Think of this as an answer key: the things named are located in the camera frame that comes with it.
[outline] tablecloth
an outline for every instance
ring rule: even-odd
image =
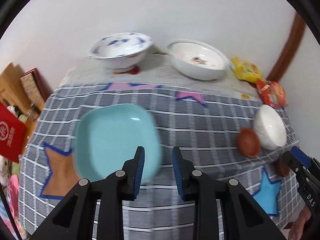
[[[141,186],[134,202],[123,203],[125,239],[191,239],[194,203],[180,200],[177,192],[171,149],[179,146],[184,158],[213,178],[236,178],[251,194],[259,189],[261,170],[266,168],[271,180],[273,162],[281,153],[297,145],[295,133],[285,110],[277,110],[287,128],[287,144],[275,151],[261,149],[257,158],[241,156],[236,149],[236,136],[242,127],[250,127],[260,101],[241,100],[220,95],[203,94],[203,104],[193,98],[177,100],[177,87],[151,90],[108,90],[109,83],[65,85],[48,99],[39,124],[21,158],[19,214],[26,230],[33,233],[57,200],[42,199],[39,192],[49,170],[43,153],[43,142],[67,151],[81,117],[97,107],[134,103],[147,109],[156,121],[161,137],[163,164],[150,185]],[[272,220],[282,228],[301,208],[294,173],[283,179],[278,196],[279,216]],[[99,203],[96,210],[95,239]],[[223,238],[219,215],[220,238]]]

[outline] white wall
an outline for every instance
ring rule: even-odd
[[[307,28],[289,69],[281,79],[287,108],[302,150],[320,161],[320,45]]]
[[[162,49],[176,38],[203,41],[267,75],[293,17],[285,0],[31,0],[0,40],[0,70],[11,61],[38,67],[56,88],[98,39],[135,31]]]

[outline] blue patterned bowl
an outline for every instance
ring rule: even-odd
[[[90,56],[104,61],[107,68],[128,71],[147,55],[152,39],[141,33],[117,33],[102,38],[90,50]]]

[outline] red bag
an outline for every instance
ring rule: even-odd
[[[272,108],[288,106],[285,90],[277,82],[258,79],[256,85],[258,93],[265,105],[271,106]]]
[[[0,103],[0,155],[19,163],[26,126]]]

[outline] white ceramic bowl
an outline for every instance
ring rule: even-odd
[[[193,40],[175,40],[168,47],[172,66],[182,74],[201,80],[216,80],[226,74],[230,61],[214,47]]]
[[[267,150],[283,147],[287,141],[287,133],[279,114],[268,105],[262,105],[253,120],[253,129],[257,133],[260,144]]]
[[[95,43],[90,56],[103,60],[109,69],[124,72],[143,60],[152,44],[152,39],[141,33],[117,33]]]

